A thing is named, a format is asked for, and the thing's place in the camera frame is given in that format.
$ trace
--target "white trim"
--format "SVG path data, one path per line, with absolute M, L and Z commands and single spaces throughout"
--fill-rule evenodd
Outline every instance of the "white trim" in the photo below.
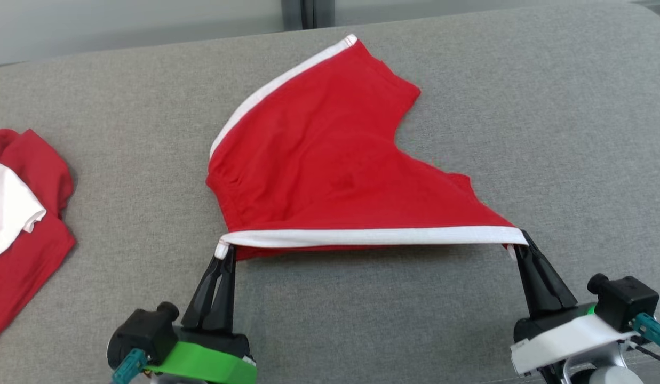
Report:
M 242 119 L 242 117 L 244 117 L 244 115 L 247 114 L 247 112 L 251 111 L 251 109 L 254 106 L 256 106 L 262 100 L 264 100 L 264 98 L 267 97 L 267 95 L 270 95 L 274 90 L 277 90 L 279 87 L 281 87 L 281 85 L 291 80 L 294 76 L 297 76 L 300 73 L 310 69 L 311 67 L 315 66 L 316 64 L 320 63 L 323 60 L 332 58 L 332 56 L 335 56 L 341 51 L 344 51 L 345 49 L 356 44 L 358 40 L 359 39 L 354 35 L 349 35 L 344 37 L 342 41 L 338 42 L 333 46 L 328 47 L 327 49 L 325 49 L 320 53 L 315 54 L 311 58 L 306 59 L 306 61 L 297 65 L 294 68 L 291 68 L 291 70 L 288 70 L 287 72 L 283 73 L 283 75 L 277 76 L 273 81 L 259 88 L 259 90 L 257 90 L 252 95 L 247 97 L 247 99 L 239 107 L 237 107 L 237 109 L 235 109 L 235 112 L 232 114 L 230 119 L 228 119 L 228 122 L 225 123 L 223 129 L 220 130 L 220 133 L 218 133 L 218 136 L 213 141 L 213 144 L 211 145 L 211 150 L 209 151 L 209 158 L 213 156 L 213 151 L 216 150 L 218 144 L 220 144 L 220 142 L 223 141 L 225 135 L 230 132 L 230 130 L 235 126 L 235 124 L 237 124 Z
M 256 248 L 308 248 L 329 245 L 522 244 L 519 228 L 464 226 L 385 229 L 264 229 L 221 236 L 214 256 L 223 259 L 230 244 Z

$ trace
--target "wall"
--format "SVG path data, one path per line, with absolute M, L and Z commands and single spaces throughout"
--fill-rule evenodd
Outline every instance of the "wall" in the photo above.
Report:
M 335 0 L 336 25 L 367 24 L 536 5 L 627 3 L 628 0 Z
M 282 30 L 280 0 L 0 0 L 0 64 Z

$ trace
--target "red shorts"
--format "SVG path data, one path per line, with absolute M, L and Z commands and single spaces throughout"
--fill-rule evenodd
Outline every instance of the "red shorts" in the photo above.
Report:
M 396 147 L 419 95 L 355 36 L 254 93 L 212 146 L 206 182 L 230 230 L 222 246 L 245 246 L 242 260 L 265 249 L 524 243 L 469 177 Z

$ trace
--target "couch cushion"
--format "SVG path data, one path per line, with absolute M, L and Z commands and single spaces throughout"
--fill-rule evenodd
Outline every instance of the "couch cushion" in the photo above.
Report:
M 226 230 L 204 185 L 213 138 L 247 95 L 349 33 L 422 88 L 398 146 L 471 175 L 579 300 L 593 299 L 597 272 L 660 291 L 660 19 L 642 7 L 81 54 L 0 68 L 0 128 L 34 129 L 69 162 L 78 239 L 0 337 L 0 382 L 106 382 L 106 343 L 133 309 L 184 310 Z M 261 383 L 524 382 L 509 346 L 525 315 L 500 246 L 291 254 L 237 270 L 235 330 Z M 659 363 L 629 362 L 660 382 Z

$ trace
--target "clothing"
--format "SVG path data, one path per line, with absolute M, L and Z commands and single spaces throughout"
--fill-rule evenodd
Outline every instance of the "clothing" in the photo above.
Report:
M 519 229 L 393 142 L 420 90 L 353 35 L 271 81 L 212 145 L 207 185 L 239 260 L 280 250 L 518 243 Z
M 31 233 L 21 233 L 0 255 L 0 332 L 17 316 L 57 270 L 74 246 L 61 220 L 73 191 L 66 163 L 42 138 L 29 130 L 0 130 L 0 163 L 30 188 L 47 210 Z
M 14 171 L 0 164 L 0 254 L 22 230 L 31 233 L 35 222 L 41 221 L 45 213 L 29 187 Z

